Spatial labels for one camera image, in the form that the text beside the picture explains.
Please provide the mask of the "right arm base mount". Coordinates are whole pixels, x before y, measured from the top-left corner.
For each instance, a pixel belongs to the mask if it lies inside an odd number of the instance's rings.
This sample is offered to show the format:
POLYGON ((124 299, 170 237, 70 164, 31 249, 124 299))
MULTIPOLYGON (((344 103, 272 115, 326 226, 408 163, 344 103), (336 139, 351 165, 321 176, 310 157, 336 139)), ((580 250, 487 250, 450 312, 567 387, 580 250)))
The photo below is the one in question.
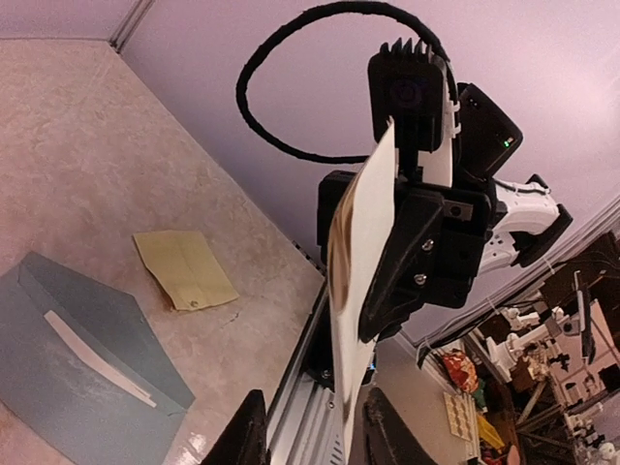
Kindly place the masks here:
POLYGON ((304 368, 320 386, 334 391, 332 349, 325 336, 320 336, 311 343, 304 360, 304 368))

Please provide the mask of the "blue envelope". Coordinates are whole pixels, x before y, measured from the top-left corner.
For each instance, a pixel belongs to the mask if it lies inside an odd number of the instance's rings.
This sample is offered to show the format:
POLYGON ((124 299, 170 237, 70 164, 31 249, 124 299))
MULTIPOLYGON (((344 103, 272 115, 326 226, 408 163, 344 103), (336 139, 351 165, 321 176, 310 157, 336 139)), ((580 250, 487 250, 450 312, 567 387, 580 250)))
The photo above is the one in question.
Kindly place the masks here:
POLYGON ((195 397, 131 294, 32 252, 1 278, 1 399, 76 464, 160 464, 195 397))

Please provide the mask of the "yellow paper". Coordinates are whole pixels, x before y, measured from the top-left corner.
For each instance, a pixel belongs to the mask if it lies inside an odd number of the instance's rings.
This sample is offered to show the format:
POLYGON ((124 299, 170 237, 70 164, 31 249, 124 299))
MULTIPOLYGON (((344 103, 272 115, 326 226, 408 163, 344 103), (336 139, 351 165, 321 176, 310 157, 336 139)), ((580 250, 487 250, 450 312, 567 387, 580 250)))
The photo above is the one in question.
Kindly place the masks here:
POLYGON ((198 311, 238 298, 201 232, 137 232, 133 239, 175 310, 198 311))

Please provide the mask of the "lined letter paper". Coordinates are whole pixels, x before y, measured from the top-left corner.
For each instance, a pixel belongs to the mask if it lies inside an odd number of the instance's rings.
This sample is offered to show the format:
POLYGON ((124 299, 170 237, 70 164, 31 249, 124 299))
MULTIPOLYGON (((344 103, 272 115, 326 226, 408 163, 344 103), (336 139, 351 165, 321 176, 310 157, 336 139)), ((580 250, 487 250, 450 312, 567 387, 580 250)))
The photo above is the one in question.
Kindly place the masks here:
POLYGON ((359 317, 394 222, 398 168, 394 123, 346 188, 330 224, 327 286, 334 374, 335 427, 350 459, 356 403, 377 339, 360 338, 359 317))

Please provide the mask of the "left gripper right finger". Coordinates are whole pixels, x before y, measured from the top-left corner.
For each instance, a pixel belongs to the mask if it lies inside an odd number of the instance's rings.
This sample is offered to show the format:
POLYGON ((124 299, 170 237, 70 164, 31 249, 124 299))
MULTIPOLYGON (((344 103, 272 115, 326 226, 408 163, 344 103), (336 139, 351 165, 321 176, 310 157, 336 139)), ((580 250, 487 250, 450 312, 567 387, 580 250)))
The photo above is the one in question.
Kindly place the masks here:
POLYGON ((366 464, 436 464, 378 387, 369 391, 362 417, 366 464))

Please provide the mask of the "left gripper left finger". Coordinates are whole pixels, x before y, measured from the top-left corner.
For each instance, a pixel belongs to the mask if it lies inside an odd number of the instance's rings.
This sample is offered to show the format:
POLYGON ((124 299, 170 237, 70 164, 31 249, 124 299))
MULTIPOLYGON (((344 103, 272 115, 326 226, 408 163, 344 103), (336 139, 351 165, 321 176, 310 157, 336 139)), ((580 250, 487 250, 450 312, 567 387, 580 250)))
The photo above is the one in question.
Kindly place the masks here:
POLYGON ((267 465, 264 393, 251 389, 201 465, 267 465))

